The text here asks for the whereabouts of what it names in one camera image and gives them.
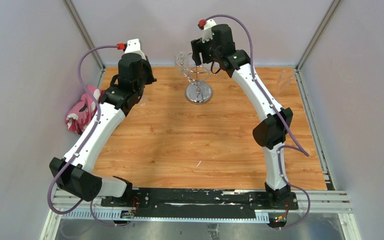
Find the wood grain surface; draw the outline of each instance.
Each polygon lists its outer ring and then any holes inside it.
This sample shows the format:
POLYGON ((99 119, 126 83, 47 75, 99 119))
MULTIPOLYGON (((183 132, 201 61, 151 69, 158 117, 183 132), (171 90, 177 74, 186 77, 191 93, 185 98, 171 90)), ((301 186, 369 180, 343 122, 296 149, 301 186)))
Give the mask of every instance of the wood grain surface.
MULTIPOLYGON (((283 70, 292 68, 257 68, 274 97, 292 109, 290 128, 310 154, 305 157, 287 149, 287 176, 304 189, 325 190, 296 82, 276 94, 283 70)), ((101 88, 108 88, 117 73, 116 67, 108 67, 101 88)), ((260 122, 235 81, 225 72, 212 75, 207 80, 214 91, 212 99, 193 105, 185 99, 189 82, 174 67, 154 67, 153 74, 157 82, 145 87, 147 103, 135 105, 113 132, 93 172, 124 178, 134 187, 264 189, 263 150, 252 135, 260 122)), ((289 136, 286 143, 293 144, 289 136)))

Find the gray wall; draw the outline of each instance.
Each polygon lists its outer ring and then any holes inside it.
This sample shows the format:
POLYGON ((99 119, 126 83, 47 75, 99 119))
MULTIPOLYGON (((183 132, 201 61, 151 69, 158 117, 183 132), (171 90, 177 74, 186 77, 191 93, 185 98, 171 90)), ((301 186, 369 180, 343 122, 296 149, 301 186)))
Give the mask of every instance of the gray wall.
POLYGON ((302 72, 362 239, 384 239, 384 1, 342 1, 302 72))
MULTIPOLYGON (((86 50, 62 1, 0 0, 0 239, 39 239, 49 162, 77 139, 64 121, 86 50)), ((97 82, 92 60, 83 73, 97 82)))
MULTIPOLYGON (((74 0, 95 45, 139 38, 152 64, 173 65, 176 51, 191 51, 191 40, 202 37, 200 19, 215 14, 237 17, 254 42, 255 64, 295 65, 332 0, 74 0)), ((232 27, 238 49, 249 49, 241 27, 232 27)), ((100 55, 115 65, 116 52, 100 55)))

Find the pink cloth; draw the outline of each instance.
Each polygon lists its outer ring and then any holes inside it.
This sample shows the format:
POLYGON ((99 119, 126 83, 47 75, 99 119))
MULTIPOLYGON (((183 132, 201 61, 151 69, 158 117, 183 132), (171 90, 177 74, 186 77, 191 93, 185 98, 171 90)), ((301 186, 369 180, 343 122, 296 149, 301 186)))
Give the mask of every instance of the pink cloth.
MULTIPOLYGON (((99 102, 101 90, 93 85, 87 85, 87 89, 99 102)), ((97 106, 94 100, 87 93, 84 93, 80 101, 68 112, 67 118, 65 119, 68 130, 76 134, 82 134, 91 122, 96 110, 97 106)))

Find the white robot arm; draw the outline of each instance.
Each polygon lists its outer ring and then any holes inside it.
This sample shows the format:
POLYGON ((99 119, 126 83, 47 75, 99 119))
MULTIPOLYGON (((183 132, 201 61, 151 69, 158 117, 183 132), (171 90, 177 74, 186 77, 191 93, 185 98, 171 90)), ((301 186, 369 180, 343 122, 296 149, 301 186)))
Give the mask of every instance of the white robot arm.
POLYGON ((213 19, 201 20, 198 24, 203 30, 202 37, 191 42, 192 59, 197 66, 202 63, 217 62, 220 68, 227 72, 243 89, 254 106, 261 123, 253 130, 256 142, 262 147, 267 168, 265 183, 266 191, 271 194, 272 203, 279 202, 291 193, 291 188, 282 177, 285 173, 284 150, 280 148, 285 144, 286 133, 281 119, 274 108, 279 110, 286 124, 290 125, 293 113, 290 108, 283 109, 262 83, 258 74, 252 76, 250 57, 244 50, 236 50, 232 37, 232 30, 227 24, 216 24, 213 19), (257 81, 267 96, 254 82, 257 81), (281 168, 278 161, 280 148, 281 168))
POLYGON ((57 179, 58 186, 81 198, 91 201, 95 197, 116 197, 128 202, 131 198, 132 184, 120 177, 105 177, 92 174, 95 162, 114 129, 125 119, 132 107, 137 104, 144 92, 145 85, 156 81, 151 65, 141 50, 139 39, 129 40, 124 44, 124 54, 118 62, 118 74, 105 90, 100 104, 100 119, 93 134, 92 123, 97 122, 95 114, 91 124, 86 128, 74 146, 62 159, 54 157, 49 168, 55 177, 72 156, 74 161, 57 179), (76 152, 81 144, 84 146, 76 152))

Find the chrome base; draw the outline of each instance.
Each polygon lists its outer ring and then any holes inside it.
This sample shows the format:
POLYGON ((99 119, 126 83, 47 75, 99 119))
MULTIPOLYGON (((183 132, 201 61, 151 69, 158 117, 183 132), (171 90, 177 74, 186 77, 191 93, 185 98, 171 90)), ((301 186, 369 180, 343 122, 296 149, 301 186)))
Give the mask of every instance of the chrome base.
POLYGON ((213 96, 213 89, 204 81, 196 83, 199 85, 189 84, 187 86, 184 96, 192 104, 201 105, 208 103, 213 96))

